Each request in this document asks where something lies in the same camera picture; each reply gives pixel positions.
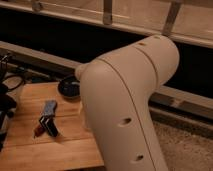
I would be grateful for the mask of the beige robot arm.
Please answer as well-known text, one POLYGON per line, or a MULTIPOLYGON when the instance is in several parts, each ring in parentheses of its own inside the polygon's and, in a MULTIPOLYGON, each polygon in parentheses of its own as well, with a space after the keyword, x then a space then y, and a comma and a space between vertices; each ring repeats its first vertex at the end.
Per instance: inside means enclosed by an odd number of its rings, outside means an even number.
POLYGON ((178 64, 173 41, 153 35, 75 69, 85 119, 107 171, 168 171, 148 101, 178 64))

